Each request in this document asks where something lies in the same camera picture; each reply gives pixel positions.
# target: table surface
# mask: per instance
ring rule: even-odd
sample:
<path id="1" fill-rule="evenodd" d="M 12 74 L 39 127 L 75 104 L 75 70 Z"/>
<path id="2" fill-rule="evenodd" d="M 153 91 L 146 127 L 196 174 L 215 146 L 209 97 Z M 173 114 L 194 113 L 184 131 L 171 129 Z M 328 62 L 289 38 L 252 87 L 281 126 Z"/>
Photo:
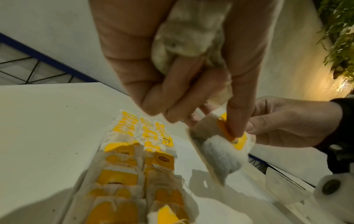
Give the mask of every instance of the table surface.
<path id="1" fill-rule="evenodd" d="M 119 110 L 144 115 L 130 97 L 101 83 L 3 86 L 0 102 L 0 224 L 58 223 Z M 174 138 L 176 174 L 185 179 L 198 222 L 291 223 L 273 205 L 259 170 L 247 164 L 221 189 L 188 140 L 187 126 L 153 119 Z"/>

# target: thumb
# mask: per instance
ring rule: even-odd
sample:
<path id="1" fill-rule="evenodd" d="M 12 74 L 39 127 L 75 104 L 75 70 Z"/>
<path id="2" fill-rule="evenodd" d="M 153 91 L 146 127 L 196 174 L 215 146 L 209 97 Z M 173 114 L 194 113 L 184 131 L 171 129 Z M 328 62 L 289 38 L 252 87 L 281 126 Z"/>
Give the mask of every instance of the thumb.
<path id="1" fill-rule="evenodd" d="M 279 129 L 287 123 L 284 113 L 271 113 L 251 117 L 246 126 L 246 132 L 254 135 L 265 134 Z"/>

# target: hand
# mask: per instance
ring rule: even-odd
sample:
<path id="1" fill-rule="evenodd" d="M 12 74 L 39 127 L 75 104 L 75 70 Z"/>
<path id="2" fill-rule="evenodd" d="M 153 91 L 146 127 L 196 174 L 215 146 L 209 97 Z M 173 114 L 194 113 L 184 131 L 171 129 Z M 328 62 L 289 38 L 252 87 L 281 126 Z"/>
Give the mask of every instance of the hand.
<path id="1" fill-rule="evenodd" d="M 334 102 L 257 99 L 246 131 L 257 143 L 279 147 L 313 147 L 339 126 L 343 112 Z"/>
<path id="2" fill-rule="evenodd" d="M 228 125 L 236 137 L 243 134 L 252 113 L 258 75 L 270 43 L 282 0 L 234 0 L 225 22 L 223 57 L 226 69 L 210 69 L 191 81 L 203 58 L 178 57 L 166 78 L 150 60 L 155 32 L 175 0 L 90 0 L 104 56 L 134 102 L 147 114 L 163 113 L 169 122 L 198 117 L 192 113 L 229 83 Z"/>

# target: row of tea bags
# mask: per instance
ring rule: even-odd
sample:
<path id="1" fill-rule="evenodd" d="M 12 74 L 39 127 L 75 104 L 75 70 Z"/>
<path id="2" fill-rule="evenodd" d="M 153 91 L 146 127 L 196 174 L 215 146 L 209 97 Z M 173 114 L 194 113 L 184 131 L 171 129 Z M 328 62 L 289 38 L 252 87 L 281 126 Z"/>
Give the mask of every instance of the row of tea bags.
<path id="1" fill-rule="evenodd" d="M 63 224 L 190 223 L 177 151 L 164 125 L 120 111 Z"/>

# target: sleeve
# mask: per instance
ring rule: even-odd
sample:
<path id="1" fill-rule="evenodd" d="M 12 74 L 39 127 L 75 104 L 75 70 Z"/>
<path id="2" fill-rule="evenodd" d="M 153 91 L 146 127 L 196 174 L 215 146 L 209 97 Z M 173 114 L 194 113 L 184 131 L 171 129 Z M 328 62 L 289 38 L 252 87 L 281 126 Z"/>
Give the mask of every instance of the sleeve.
<path id="1" fill-rule="evenodd" d="M 347 173 L 354 162 L 354 98 L 331 100 L 343 111 L 338 128 L 315 148 L 327 154 L 328 168 L 333 173 Z"/>

